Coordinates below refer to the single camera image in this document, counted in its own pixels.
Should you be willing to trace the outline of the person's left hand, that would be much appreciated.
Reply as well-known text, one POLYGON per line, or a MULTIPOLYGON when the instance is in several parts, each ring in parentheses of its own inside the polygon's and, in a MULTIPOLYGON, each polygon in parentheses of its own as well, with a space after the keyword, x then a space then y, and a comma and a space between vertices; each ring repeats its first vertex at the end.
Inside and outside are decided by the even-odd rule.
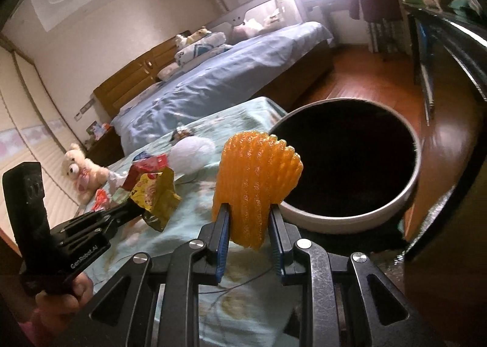
POLYGON ((93 297, 93 281, 82 272, 72 282, 72 292, 64 295, 50 295, 41 291, 36 295, 36 311, 32 320, 43 331, 58 335, 73 317, 93 297))

